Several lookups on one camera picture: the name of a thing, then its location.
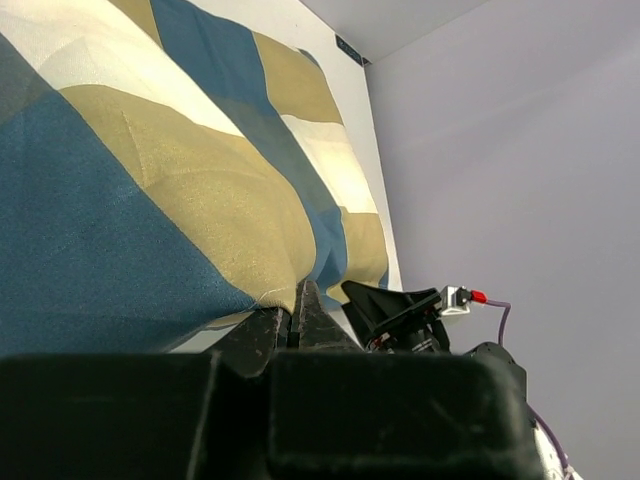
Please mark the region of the checkered blue beige pillowcase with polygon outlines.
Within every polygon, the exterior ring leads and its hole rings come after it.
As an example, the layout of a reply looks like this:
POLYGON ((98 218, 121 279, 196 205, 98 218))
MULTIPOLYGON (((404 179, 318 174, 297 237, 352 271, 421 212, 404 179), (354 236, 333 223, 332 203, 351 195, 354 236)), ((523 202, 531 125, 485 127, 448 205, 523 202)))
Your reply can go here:
POLYGON ((338 52, 279 1, 1 5, 1 353, 154 352, 386 287, 338 52))

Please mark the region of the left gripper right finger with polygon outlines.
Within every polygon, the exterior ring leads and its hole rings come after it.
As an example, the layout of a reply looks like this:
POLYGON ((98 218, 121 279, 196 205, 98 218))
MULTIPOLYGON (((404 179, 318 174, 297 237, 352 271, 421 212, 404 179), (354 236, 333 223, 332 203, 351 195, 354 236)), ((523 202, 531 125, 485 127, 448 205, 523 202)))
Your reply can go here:
POLYGON ((291 347, 313 351, 359 351, 360 346, 324 308, 317 284, 311 280, 297 287, 291 317, 291 347))

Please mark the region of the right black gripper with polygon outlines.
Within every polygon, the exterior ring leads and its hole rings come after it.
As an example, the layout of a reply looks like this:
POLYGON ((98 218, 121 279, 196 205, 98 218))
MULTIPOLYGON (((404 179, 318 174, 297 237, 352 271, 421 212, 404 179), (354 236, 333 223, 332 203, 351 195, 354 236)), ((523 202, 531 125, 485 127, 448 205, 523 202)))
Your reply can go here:
POLYGON ((342 309, 361 345, 381 353, 448 354, 450 339, 441 320, 441 296, 429 288, 398 292, 345 281, 342 309))

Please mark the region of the right blue corner label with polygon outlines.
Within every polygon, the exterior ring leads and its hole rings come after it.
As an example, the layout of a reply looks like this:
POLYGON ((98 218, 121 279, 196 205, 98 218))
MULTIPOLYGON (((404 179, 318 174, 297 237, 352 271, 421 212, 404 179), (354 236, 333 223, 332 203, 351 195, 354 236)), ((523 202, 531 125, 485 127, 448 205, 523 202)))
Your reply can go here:
POLYGON ((347 41, 345 41, 341 36, 335 35, 336 46, 343 53, 345 53, 350 59, 356 62, 361 67, 364 67, 366 64, 366 59, 347 41))

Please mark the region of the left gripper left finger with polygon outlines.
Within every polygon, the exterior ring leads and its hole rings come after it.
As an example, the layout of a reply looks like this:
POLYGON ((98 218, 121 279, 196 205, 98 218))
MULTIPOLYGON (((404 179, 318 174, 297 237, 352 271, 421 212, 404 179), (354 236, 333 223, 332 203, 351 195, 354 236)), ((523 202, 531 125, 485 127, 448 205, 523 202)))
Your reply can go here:
POLYGON ((282 308, 255 310, 209 348, 239 376, 261 376, 278 348, 287 346, 292 315, 282 308))

